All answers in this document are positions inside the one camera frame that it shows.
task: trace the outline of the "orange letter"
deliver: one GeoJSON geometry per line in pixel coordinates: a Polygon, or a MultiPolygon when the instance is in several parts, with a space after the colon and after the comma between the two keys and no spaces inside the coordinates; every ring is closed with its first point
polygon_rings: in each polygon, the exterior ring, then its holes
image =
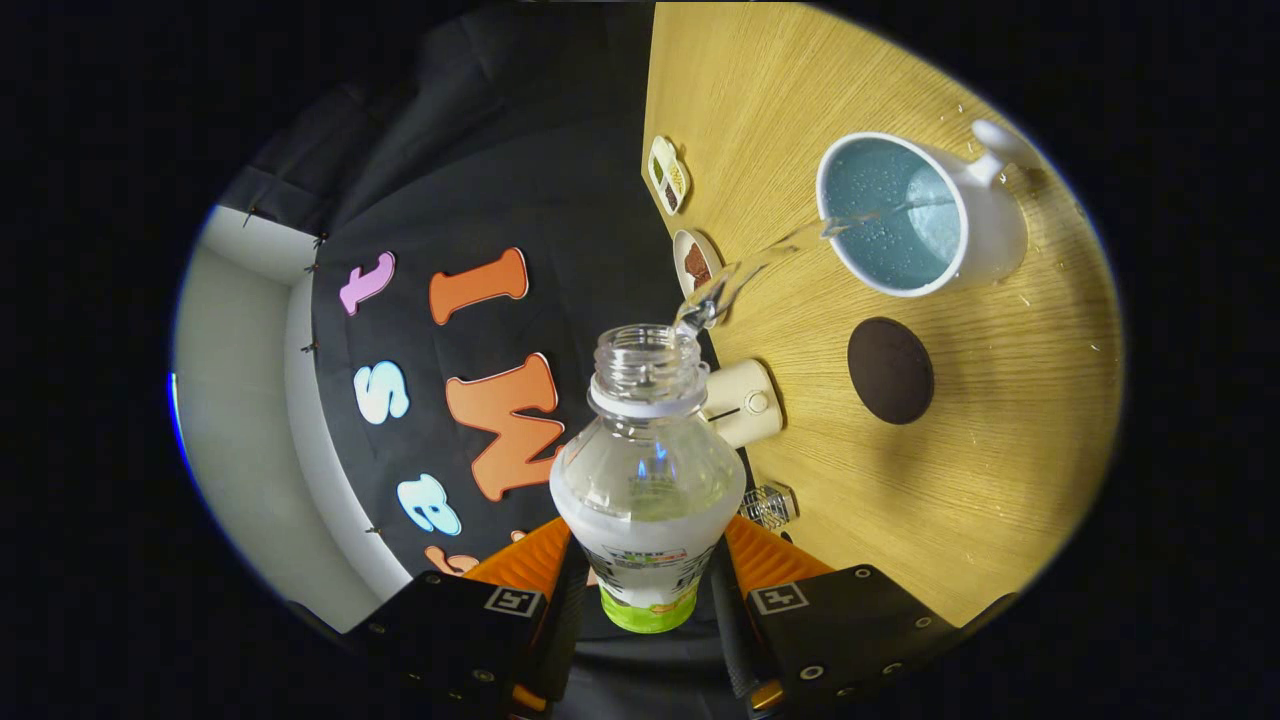
{"type": "Polygon", "coordinates": [[[467,570],[475,568],[480,564],[479,560],[471,557],[470,555],[451,555],[448,561],[444,559],[444,551],[435,547],[434,544],[422,551],[426,559],[431,561],[435,568],[442,573],[448,573],[449,575],[462,577],[467,570]]]}
{"type": "MultiPolygon", "coordinates": [[[[498,434],[498,439],[471,464],[476,486],[490,501],[498,502],[511,488],[545,483],[550,478],[554,455],[532,462],[530,459],[558,438],[564,424],[516,415],[516,410],[529,407],[550,413],[559,402],[552,369],[541,352],[530,355],[515,370],[490,378],[472,382],[449,378],[444,383],[444,401],[458,423],[498,434]]],[[[557,447],[556,454],[563,447],[557,447]]]]}
{"type": "Polygon", "coordinates": [[[502,252],[502,258],[488,265],[457,275],[435,273],[431,275],[426,296],[431,305],[431,318],[436,325],[443,325],[460,307],[502,295],[520,300],[526,292],[529,292],[529,273],[525,270],[525,254],[508,247],[502,252]]]}

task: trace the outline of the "mug handle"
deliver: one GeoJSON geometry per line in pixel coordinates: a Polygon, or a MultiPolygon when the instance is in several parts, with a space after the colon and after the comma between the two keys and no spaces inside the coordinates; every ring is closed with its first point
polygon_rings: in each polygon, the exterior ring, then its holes
{"type": "Polygon", "coordinates": [[[973,136],[987,149],[987,152],[974,160],[965,172],[983,186],[995,182],[996,176],[1010,163],[1024,169],[1041,167],[1039,156],[1025,140],[991,120],[974,120],[973,136]]]}

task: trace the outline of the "bottle neck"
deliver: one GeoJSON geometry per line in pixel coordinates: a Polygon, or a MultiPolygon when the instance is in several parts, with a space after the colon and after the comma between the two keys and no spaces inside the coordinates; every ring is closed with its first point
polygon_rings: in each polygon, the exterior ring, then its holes
{"type": "Polygon", "coordinates": [[[708,368],[700,356],[698,340],[669,325],[614,328],[595,350],[591,407],[632,423],[686,418],[707,400],[708,368]]]}
{"type": "MultiPolygon", "coordinates": [[[[690,406],[686,411],[658,415],[654,418],[637,418],[636,415],[628,415],[602,407],[590,393],[588,395],[586,404],[591,406],[591,410],[595,410],[595,414],[604,420],[607,427],[631,428],[635,430],[636,437],[696,418],[698,411],[701,410],[701,402],[699,402],[698,405],[690,406]]],[[[628,411],[634,413],[635,410],[628,409],[628,411]]]]}

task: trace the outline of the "green bottle base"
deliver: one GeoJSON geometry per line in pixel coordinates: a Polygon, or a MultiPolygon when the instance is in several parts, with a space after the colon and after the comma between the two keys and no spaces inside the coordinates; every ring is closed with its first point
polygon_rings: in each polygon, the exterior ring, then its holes
{"type": "Polygon", "coordinates": [[[644,634],[666,633],[684,625],[685,620],[689,620],[689,616],[694,614],[694,606],[698,605],[698,582],[694,580],[694,584],[675,603],[650,607],[622,605],[602,587],[600,605],[609,620],[613,620],[613,624],[623,630],[644,634]]]}

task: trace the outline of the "dark brown coaster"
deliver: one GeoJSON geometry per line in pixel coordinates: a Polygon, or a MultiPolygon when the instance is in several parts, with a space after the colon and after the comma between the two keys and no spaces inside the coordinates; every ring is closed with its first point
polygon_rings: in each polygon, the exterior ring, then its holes
{"type": "Polygon", "coordinates": [[[933,400],[933,364],[924,345],[888,318],[864,320],[849,336],[849,377],[873,415],[905,425],[933,400]]]}

